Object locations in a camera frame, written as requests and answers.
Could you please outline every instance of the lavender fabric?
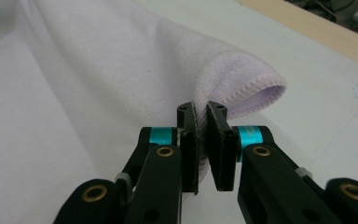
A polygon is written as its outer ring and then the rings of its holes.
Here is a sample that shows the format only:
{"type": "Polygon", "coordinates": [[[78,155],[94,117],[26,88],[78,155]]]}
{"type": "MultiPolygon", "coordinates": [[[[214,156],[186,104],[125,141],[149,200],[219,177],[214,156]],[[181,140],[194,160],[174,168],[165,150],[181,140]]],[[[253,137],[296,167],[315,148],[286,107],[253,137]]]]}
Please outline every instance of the lavender fabric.
{"type": "MultiPolygon", "coordinates": [[[[0,1],[0,223],[51,223],[92,178],[114,180],[144,126],[200,129],[278,100],[285,81],[256,57],[129,0],[0,1]]],[[[208,162],[203,154],[200,176],[208,162]]]]}

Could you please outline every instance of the white fabric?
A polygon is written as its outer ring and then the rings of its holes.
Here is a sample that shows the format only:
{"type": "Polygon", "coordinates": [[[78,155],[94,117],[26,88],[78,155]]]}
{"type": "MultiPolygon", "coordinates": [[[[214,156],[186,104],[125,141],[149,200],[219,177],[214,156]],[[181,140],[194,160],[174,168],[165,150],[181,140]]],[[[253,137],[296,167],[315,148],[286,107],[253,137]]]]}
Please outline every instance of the white fabric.
{"type": "Polygon", "coordinates": [[[175,126],[182,103],[202,126],[209,100],[234,118],[284,89],[254,56],[131,1],[0,1],[0,223],[51,223],[78,185],[114,180],[142,127],[175,126]]]}

